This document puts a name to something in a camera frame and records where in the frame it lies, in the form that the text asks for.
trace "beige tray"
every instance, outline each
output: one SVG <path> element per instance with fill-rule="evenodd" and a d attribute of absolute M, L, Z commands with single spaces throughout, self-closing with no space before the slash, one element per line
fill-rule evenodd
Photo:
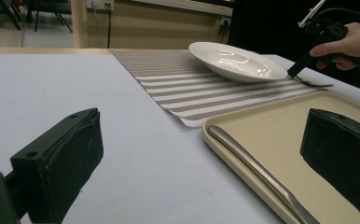
<path fill-rule="evenodd" d="M 286 223 L 299 220 L 242 161 L 207 133 L 207 127 L 214 124 L 227 131 L 320 223 L 360 223 L 358 210 L 315 173 L 299 153 L 310 108 L 360 122 L 360 105 L 330 92 L 316 92 L 207 119 L 202 126 L 203 138 Z"/>

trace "striped placemat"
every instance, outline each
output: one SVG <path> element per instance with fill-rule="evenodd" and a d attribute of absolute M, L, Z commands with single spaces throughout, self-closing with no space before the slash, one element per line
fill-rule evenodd
<path fill-rule="evenodd" d="M 189 50 L 111 52 L 160 106 L 189 127 L 201 127 L 211 116 L 316 91 L 286 78 L 260 83 L 233 82 L 211 72 Z"/>

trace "table surface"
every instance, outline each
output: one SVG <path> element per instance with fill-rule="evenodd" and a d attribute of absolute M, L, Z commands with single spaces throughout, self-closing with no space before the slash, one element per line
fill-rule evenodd
<path fill-rule="evenodd" d="M 360 104 L 357 88 L 309 69 L 301 76 L 335 83 L 331 91 Z M 92 107 L 101 111 L 104 158 L 63 223 L 283 223 L 200 128 L 160 108 L 109 54 L 0 54 L 0 172 L 41 133 Z"/>

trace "wall outlet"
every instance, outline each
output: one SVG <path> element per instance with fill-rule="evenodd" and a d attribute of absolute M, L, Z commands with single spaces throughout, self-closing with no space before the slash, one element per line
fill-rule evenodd
<path fill-rule="evenodd" d="M 221 18 L 220 25 L 230 26 L 230 17 L 223 17 L 223 18 Z"/>
<path fill-rule="evenodd" d="M 87 0 L 87 8 L 95 7 L 97 10 L 114 10 L 114 0 Z"/>

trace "white plate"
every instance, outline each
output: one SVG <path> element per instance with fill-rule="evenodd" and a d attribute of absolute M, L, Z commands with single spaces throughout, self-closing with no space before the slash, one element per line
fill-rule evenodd
<path fill-rule="evenodd" d="M 252 51 L 211 42 L 193 43 L 189 50 L 213 72 L 235 81 L 259 82 L 287 77 L 281 65 Z"/>

